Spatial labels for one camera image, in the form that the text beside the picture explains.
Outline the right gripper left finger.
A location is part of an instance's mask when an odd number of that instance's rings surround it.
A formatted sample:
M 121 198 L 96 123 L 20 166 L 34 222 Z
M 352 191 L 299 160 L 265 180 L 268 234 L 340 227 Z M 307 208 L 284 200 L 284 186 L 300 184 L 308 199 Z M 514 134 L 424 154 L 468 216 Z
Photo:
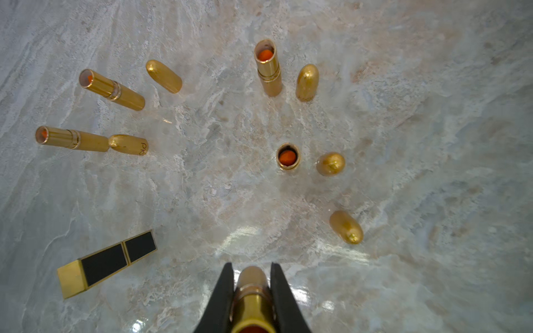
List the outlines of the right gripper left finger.
M 207 307 L 194 333 L 230 332 L 230 315 L 235 291 L 234 281 L 233 265 L 228 262 L 223 266 Z

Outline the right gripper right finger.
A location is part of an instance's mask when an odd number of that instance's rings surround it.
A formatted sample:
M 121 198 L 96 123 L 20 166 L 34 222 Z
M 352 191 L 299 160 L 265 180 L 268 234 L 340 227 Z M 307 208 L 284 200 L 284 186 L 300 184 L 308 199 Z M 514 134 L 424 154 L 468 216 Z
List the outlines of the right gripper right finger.
M 311 333 L 279 264 L 271 264 L 270 279 L 278 331 L 280 333 Z

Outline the gold lipstick cap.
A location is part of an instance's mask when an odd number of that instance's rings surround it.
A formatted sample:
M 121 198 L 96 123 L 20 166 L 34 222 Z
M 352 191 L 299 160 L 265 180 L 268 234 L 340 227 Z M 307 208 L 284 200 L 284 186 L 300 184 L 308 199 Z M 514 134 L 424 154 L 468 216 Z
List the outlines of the gold lipstick cap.
M 164 87 L 172 94 L 177 94 L 183 87 L 183 81 L 179 75 L 160 61 L 148 60 L 146 70 L 156 83 Z
M 302 102 L 313 100 L 319 85 L 319 70 L 316 65 L 305 65 L 298 74 L 296 97 Z
M 347 244 L 359 244 L 364 239 L 364 232 L 358 221 L 348 212 L 337 210 L 330 215 L 330 227 Z
M 109 147 L 129 155 L 146 155 L 149 143 L 146 139 L 132 135 L 112 135 L 108 138 Z
M 338 152 L 325 153 L 316 161 L 316 170 L 322 176 L 335 176 L 346 166 L 344 156 Z

